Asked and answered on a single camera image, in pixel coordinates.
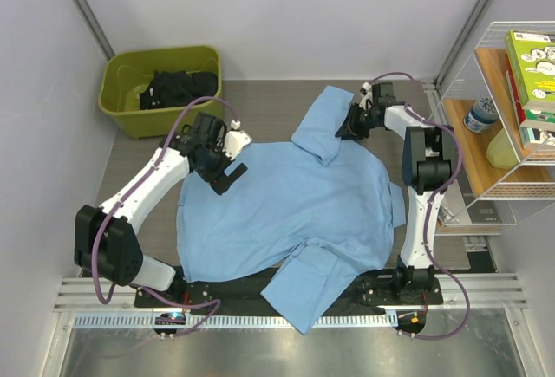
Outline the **light blue long sleeve shirt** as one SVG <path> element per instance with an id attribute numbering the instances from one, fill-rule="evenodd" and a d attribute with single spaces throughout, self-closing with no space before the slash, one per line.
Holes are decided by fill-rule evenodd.
<path id="1" fill-rule="evenodd" d="M 177 251 L 186 279 L 220 283 L 277 266 L 262 297 L 307 333 L 362 273 L 382 269 L 406 222 L 403 192 L 365 147 L 341 140 L 353 95 L 326 87 L 287 142 L 249 145 L 223 194 L 184 181 Z"/>

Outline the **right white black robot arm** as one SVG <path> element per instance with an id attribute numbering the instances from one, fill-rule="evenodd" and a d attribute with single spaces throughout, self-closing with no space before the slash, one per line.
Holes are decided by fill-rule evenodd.
<path id="1" fill-rule="evenodd" d="M 393 84 L 364 83 L 361 99 L 352 101 L 336 136 L 362 140 L 383 127 L 403 140 L 402 182 L 408 190 L 405 240 L 392 277 L 378 285 L 386 296 L 410 303 L 434 292 L 434 237 L 447 184 L 459 169 L 459 153 L 451 129 L 420 116 L 395 98 Z"/>

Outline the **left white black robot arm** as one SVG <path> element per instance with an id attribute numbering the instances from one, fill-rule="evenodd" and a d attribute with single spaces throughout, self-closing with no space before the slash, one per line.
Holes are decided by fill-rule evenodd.
<path id="1" fill-rule="evenodd" d="M 92 275 L 102 303 L 111 296 L 102 293 L 101 279 L 114 287 L 150 289 L 167 307 L 183 300 L 183 273 L 146 256 L 137 234 L 154 207 L 193 172 L 218 195 L 227 192 L 247 170 L 236 159 L 251 142 L 239 121 L 225 124 L 216 116 L 199 113 L 191 125 L 172 129 L 153 157 L 112 198 L 97 207 L 84 205 L 77 212 L 75 263 Z"/>

